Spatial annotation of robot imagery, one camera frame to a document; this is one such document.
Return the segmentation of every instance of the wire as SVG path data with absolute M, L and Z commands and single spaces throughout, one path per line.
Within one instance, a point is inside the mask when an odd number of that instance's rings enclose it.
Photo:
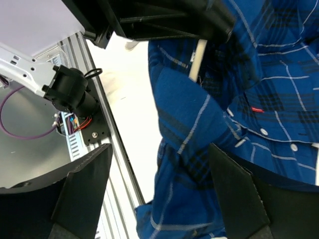
M 91 118 L 91 117 L 87 117 L 87 118 L 85 119 L 85 121 L 82 122 L 82 123 L 74 130 L 74 132 L 86 128 L 91 122 L 92 122 L 92 118 Z
M 90 118 L 90 120 L 84 125 L 82 126 L 80 129 L 85 129 L 92 121 L 92 118 Z
M 65 137 L 65 134 L 62 134 L 61 131 L 58 130 L 58 127 L 56 128 L 56 132 L 57 132 L 59 135 Z
M 88 79 L 91 79 L 93 77 L 100 75 L 102 72 L 103 72 L 102 68 L 95 68 L 95 69 L 92 69 L 92 70 L 88 71 L 87 73 L 85 73 L 84 77 L 85 77 L 85 79 L 88 80 Z
M 4 98 L 4 100 L 2 101 L 1 105 L 0 105 L 0 128 L 1 130 L 8 136 L 13 137 L 13 138 L 17 138 L 17 139 L 22 139 L 22 140 L 31 140 L 31 139 L 37 139 L 37 138 L 42 138 L 47 136 L 48 134 L 52 133 L 55 129 L 56 129 L 56 125 L 53 124 L 54 126 L 47 132 L 40 134 L 40 135 L 36 135 L 36 136 L 19 136 L 19 135 L 15 135 L 13 133 L 10 133 L 3 125 L 2 122 L 2 110 L 3 107 L 5 105 L 5 103 L 7 102 L 7 100 L 16 92 L 18 92 L 19 90 L 23 89 L 24 86 L 20 86 L 17 89 L 11 91 L 9 94 L 6 95 L 6 97 Z M 55 122 L 58 123 L 59 121 L 59 117 L 55 119 Z
M 70 122 L 70 117 L 68 117 L 66 120 L 67 120 L 66 124 L 67 124 L 67 126 L 68 126 L 68 132 L 69 132 L 69 135 L 71 135 L 71 134 L 73 134 L 74 132 L 73 132 L 72 124 L 71 124 L 71 122 Z
M 63 51 L 62 48 L 59 47 L 59 55 L 60 55 L 61 52 L 62 52 L 63 56 L 66 58 L 66 62 L 64 62 L 65 66 L 66 67 L 71 67 L 70 58 L 69 58 L 68 54 L 66 54 L 65 51 Z

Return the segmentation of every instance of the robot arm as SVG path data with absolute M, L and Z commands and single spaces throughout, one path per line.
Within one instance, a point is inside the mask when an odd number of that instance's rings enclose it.
M 81 71 L 57 67 L 1 42 L 0 75 L 19 82 L 36 95 L 51 101 L 59 111 L 88 117 L 98 107 L 96 100 L 87 92 L 88 80 Z

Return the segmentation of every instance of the plaid shirt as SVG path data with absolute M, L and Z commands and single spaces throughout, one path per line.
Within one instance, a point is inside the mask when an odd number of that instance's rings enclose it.
M 194 39 L 149 43 L 163 140 L 154 199 L 138 207 L 142 239 L 225 236 L 210 176 L 215 143 L 280 175 L 315 183 L 319 142 L 318 0 L 224 0 L 237 22 L 208 43 L 198 82 Z

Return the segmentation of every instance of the white surface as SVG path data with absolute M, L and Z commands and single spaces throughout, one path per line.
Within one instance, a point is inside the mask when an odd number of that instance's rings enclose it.
M 0 0 L 0 42 L 36 55 L 84 30 L 61 0 Z
M 110 103 L 127 154 L 146 202 L 154 195 L 157 150 L 161 140 L 148 74 L 147 42 L 125 49 L 126 39 L 113 35 L 106 50 L 89 48 Z

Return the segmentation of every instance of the black mounting plate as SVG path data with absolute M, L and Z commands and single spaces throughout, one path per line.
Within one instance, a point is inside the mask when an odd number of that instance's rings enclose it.
M 99 97 L 98 97 L 98 93 L 96 91 L 94 82 L 92 79 L 88 79 L 88 88 L 87 88 L 87 92 L 90 93 L 90 95 L 92 95 L 95 100 L 99 102 Z M 79 123 L 83 123 L 85 121 L 85 119 L 80 119 L 79 118 Z M 101 105 L 99 105 L 97 111 L 92 115 L 92 121 L 91 123 L 85 127 L 84 129 L 81 130 L 82 132 L 82 137 L 84 140 L 85 145 L 89 145 L 89 144 L 93 144 L 93 143 L 98 143 L 100 142 L 102 139 L 111 136 L 110 134 L 110 129 L 109 126 L 107 124 L 107 121 L 105 119 L 105 116 L 103 114 L 103 110 L 101 108 Z

